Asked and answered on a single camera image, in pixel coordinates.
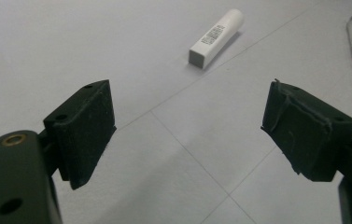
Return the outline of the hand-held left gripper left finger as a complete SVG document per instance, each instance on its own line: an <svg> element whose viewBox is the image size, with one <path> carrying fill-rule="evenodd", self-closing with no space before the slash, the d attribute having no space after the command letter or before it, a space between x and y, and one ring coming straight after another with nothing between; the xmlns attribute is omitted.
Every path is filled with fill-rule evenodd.
<svg viewBox="0 0 352 224"><path fill-rule="evenodd" d="M44 118L39 135L50 174L72 189L86 185L116 131L108 80L83 86Z"/></svg>

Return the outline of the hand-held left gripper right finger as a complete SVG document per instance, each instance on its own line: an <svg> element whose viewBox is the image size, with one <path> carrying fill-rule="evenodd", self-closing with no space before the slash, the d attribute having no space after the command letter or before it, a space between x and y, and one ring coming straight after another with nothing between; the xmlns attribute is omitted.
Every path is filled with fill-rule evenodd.
<svg viewBox="0 0 352 224"><path fill-rule="evenodd" d="M297 174L331 182L341 147L352 141L352 118L298 87L270 85L261 128Z"/></svg>

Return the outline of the white square-ended tube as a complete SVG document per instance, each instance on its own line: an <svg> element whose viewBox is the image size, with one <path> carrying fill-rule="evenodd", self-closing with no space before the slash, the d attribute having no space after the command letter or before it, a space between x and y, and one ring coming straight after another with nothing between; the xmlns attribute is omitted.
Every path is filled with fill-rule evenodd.
<svg viewBox="0 0 352 224"><path fill-rule="evenodd" d="M239 9L230 9L190 49L189 63L205 69L244 23Z"/></svg>

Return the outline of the white paper table cover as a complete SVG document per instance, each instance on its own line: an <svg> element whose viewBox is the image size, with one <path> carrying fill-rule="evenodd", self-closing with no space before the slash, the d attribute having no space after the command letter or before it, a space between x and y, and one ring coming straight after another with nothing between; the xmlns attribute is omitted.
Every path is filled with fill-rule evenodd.
<svg viewBox="0 0 352 224"><path fill-rule="evenodd" d="M233 8L242 27L190 64ZM294 173L261 122L274 80L352 117L351 17L352 0L0 0L0 136L105 79L117 130L86 186L56 181L64 224L341 224L337 183Z"/></svg>

